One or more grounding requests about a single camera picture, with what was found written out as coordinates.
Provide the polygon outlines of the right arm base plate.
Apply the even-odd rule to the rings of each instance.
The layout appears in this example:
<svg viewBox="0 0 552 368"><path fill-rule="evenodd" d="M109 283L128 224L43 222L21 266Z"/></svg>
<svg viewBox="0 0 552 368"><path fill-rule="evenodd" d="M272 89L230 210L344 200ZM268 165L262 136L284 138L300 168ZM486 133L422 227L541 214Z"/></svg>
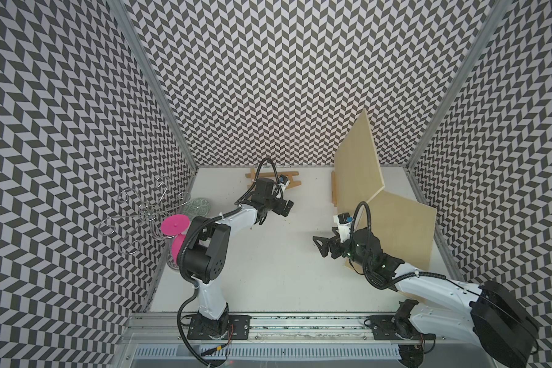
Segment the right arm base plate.
<svg viewBox="0 0 552 368"><path fill-rule="evenodd" d="M364 321L371 330L374 340L407 340L415 342L434 341L435 334L423 334L411 324L408 318L391 315L371 315Z"/></svg>

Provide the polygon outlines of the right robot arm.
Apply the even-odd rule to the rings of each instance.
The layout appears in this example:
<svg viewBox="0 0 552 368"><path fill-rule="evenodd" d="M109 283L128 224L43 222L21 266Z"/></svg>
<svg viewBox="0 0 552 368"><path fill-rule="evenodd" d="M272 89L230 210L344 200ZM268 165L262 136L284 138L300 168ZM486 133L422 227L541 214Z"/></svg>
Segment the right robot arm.
<svg viewBox="0 0 552 368"><path fill-rule="evenodd" d="M322 257L343 257L352 266L359 265L358 273L373 288L409 295L393 316L400 338L450 337L482 348L506 367L525 367L539 352L539 323L506 286L494 281L457 282L393 257L373 234L366 202L355 211L365 211L366 227L356 227L356 214L342 213L334 218L333 237L312 240Z"/></svg>

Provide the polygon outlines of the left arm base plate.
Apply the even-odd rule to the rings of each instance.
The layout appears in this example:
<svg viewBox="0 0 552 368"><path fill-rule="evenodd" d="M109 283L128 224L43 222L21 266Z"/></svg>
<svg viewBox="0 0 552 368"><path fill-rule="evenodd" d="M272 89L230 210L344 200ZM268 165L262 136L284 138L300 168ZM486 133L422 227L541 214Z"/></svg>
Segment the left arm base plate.
<svg viewBox="0 0 552 368"><path fill-rule="evenodd" d="M189 340L248 340L251 316L229 314L219 320L211 320L197 314L190 322L187 338Z"/></svg>

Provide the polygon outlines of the wooden easel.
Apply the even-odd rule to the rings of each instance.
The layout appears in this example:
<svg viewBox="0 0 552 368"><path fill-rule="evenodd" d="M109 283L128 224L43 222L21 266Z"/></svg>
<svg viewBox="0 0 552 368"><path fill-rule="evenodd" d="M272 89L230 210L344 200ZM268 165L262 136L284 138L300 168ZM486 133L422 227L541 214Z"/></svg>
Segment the wooden easel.
<svg viewBox="0 0 552 368"><path fill-rule="evenodd" d="M245 174L245 177L247 179L254 180L256 173L257 173L256 169L251 168L250 172ZM299 171L278 172L278 175L279 176L285 176L288 179L288 186L287 186L288 190L292 189L292 188L295 188L295 187L298 187L302 184L302 181L297 179L297 176L299 175ZM261 171L259 173L259 177L260 178L274 179L274 181L277 180L277 177L274 175L274 173L272 171L266 171L266 172Z"/></svg>
<svg viewBox="0 0 552 368"><path fill-rule="evenodd" d="M337 207L337 177L335 171L331 173L331 201Z"/></svg>

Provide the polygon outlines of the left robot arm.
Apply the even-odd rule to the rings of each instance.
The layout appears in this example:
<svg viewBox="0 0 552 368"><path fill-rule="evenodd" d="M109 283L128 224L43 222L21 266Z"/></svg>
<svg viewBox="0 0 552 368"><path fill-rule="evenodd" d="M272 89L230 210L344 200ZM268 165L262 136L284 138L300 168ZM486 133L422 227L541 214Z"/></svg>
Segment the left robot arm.
<svg viewBox="0 0 552 368"><path fill-rule="evenodd" d="M191 222L176 256L182 278L194 287L199 308L189 326L189 338L199 331L209 339L231 333L229 307L219 285L228 244L237 232L262 225L268 213L286 217L294 203L285 199L289 179L278 173L274 161L261 160L251 186L235 202L235 208L214 218L197 216Z"/></svg>

